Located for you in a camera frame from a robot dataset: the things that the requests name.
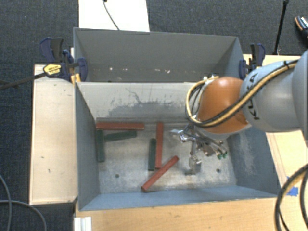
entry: gray bin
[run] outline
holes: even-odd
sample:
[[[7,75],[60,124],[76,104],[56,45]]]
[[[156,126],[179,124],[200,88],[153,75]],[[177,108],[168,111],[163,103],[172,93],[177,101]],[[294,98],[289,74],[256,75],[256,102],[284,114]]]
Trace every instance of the gray bin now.
[[[190,142],[169,131],[187,123],[184,100],[190,81],[204,75],[238,76],[243,57],[236,37],[74,29],[75,58],[86,57],[88,82],[77,83],[76,127],[80,210],[181,205],[275,197],[280,189],[263,132],[250,128],[225,141],[229,157],[199,154],[202,172],[185,175]],[[136,138],[107,142],[96,160],[96,121],[143,122]],[[152,186],[141,185],[156,122],[165,125],[163,164],[180,160]]]

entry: yellow label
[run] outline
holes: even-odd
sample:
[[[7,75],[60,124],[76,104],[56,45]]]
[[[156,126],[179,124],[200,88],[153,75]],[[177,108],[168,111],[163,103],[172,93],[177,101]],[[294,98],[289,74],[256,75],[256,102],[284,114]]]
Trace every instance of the yellow label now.
[[[44,67],[44,72],[49,75],[60,73],[60,71],[61,71],[61,65],[58,64],[49,64],[46,67]]]

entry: dark gray carpet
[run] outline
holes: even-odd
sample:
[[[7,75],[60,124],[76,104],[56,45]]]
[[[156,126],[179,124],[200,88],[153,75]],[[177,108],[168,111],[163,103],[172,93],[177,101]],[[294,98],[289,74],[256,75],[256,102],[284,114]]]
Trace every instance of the dark gray carpet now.
[[[280,53],[302,54],[307,48],[294,24],[307,16],[308,0],[290,0],[282,29]],[[249,44],[262,43],[272,53],[283,0],[147,0],[151,31],[238,36],[244,53]],[[44,61],[39,42],[63,37],[64,49],[73,46],[72,28],[78,25],[77,0],[0,0],[0,79],[14,81]],[[0,91],[0,174],[12,199],[27,201],[31,145],[31,84]],[[0,199],[6,199],[0,186]],[[45,205],[48,230],[71,230],[71,204]],[[0,206],[0,231],[5,230],[7,207]],[[28,209],[13,208],[12,230],[42,230]]]

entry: black stand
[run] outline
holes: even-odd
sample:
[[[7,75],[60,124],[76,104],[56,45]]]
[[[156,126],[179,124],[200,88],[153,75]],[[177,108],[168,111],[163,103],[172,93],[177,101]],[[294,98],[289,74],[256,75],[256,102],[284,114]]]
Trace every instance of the black stand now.
[[[285,14],[285,10],[287,8],[288,3],[289,3],[289,0],[283,1],[282,14],[281,14],[281,18],[280,18],[279,29],[278,29],[278,34],[277,34],[277,38],[276,38],[276,44],[275,44],[275,49],[274,49],[273,55],[278,55],[278,52],[277,52],[278,44],[279,44],[279,40],[280,40],[280,34],[281,34],[281,30],[282,30],[282,25],[283,25],[284,14]]]

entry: red stick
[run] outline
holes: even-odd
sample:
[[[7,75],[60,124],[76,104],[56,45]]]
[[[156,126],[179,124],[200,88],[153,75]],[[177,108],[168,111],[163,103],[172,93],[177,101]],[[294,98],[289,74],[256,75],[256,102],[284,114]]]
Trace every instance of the red stick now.
[[[143,184],[141,189],[145,192],[147,191],[163,174],[165,174],[177,161],[179,158],[174,156],[171,158],[164,166],[162,166],[151,178],[148,179],[146,183]]]
[[[143,123],[98,122],[96,129],[102,130],[144,130]]]
[[[162,167],[163,134],[164,134],[164,123],[158,122],[156,125],[156,158],[155,158],[155,168],[157,169]]]

